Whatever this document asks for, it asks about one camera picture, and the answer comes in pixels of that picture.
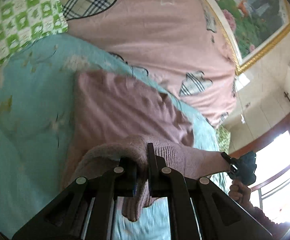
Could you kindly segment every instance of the pink knit fabric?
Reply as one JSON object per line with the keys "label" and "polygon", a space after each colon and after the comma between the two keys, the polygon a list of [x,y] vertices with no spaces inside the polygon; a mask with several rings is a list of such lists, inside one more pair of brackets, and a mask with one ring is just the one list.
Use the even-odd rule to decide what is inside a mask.
{"label": "pink knit fabric", "polygon": [[69,146],[63,187],[84,154],[95,146],[146,134],[193,145],[192,124],[166,94],[131,76],[103,70],[77,74],[75,132]]}
{"label": "pink knit fabric", "polygon": [[229,164],[220,152],[208,152],[173,143],[166,139],[139,135],[94,147],[84,156],[68,184],[79,176],[89,179],[101,176],[118,165],[118,159],[127,157],[138,165],[137,192],[135,197],[126,197],[122,214],[130,221],[137,221],[141,210],[150,206],[155,199],[148,191],[147,144],[153,143],[155,154],[165,159],[166,165],[183,176],[198,179],[214,173],[229,171]]}

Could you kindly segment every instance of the floral pillow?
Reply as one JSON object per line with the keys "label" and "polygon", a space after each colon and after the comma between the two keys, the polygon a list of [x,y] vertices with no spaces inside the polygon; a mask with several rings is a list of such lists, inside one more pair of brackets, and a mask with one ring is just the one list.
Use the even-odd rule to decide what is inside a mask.
{"label": "floral pillow", "polygon": [[0,0],[0,66],[47,35],[67,31],[60,0]]}

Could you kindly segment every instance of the light blue blanket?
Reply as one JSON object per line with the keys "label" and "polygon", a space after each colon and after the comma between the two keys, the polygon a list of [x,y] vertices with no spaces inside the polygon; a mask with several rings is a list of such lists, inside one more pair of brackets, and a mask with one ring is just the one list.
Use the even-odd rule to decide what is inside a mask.
{"label": "light blue blanket", "polygon": [[[167,93],[144,71],[131,69],[110,54],[67,34],[49,36],[29,45],[2,68],[0,231],[8,238],[59,193],[61,171],[73,134],[74,74],[79,69],[99,68],[133,74]],[[194,146],[217,150],[214,129],[205,118],[170,96],[193,123]],[[222,175],[216,180],[223,185]],[[117,216],[115,229],[115,239],[136,239],[136,231],[142,235],[137,239],[169,239],[166,201],[157,201],[144,209],[137,223]]]}

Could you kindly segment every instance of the black clamp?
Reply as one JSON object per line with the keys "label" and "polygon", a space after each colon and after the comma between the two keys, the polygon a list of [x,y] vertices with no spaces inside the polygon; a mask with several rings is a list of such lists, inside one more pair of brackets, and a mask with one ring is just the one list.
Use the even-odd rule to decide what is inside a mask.
{"label": "black clamp", "polygon": [[[230,174],[251,177],[251,169],[241,159],[222,156],[231,164]],[[272,240],[266,229],[211,180],[186,178],[167,167],[164,158],[155,155],[152,143],[148,144],[148,167],[150,195],[168,199],[171,240]],[[101,177],[79,177],[13,240],[113,240],[117,197],[133,197],[136,186],[136,163],[128,159],[121,159],[118,167]]]}
{"label": "black clamp", "polygon": [[248,152],[239,159],[230,157],[222,152],[221,156],[229,163],[230,171],[227,173],[231,179],[239,179],[244,185],[249,186],[256,181],[255,170],[256,154]]}

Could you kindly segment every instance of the wooden window frame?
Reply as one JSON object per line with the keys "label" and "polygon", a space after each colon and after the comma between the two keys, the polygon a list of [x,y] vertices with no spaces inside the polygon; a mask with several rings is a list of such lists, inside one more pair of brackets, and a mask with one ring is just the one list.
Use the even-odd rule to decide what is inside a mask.
{"label": "wooden window frame", "polygon": [[[280,134],[283,134],[284,132],[288,131],[290,135],[290,113],[286,115],[279,123],[277,123],[274,127],[272,127],[269,131],[264,133],[262,136],[257,138],[256,140],[252,141],[248,145],[242,147],[241,149],[233,152],[230,156],[233,158],[239,158],[242,155],[254,151],[258,152],[261,149],[265,148],[267,145],[269,145],[271,142],[274,141],[274,139],[279,136]],[[282,171],[278,172],[268,180],[254,186],[251,188],[252,191],[259,190],[261,187],[266,186],[267,184],[273,182],[275,179],[279,178],[281,175],[286,173],[288,170],[290,170],[290,165],[288,165],[286,168],[284,168]]]}

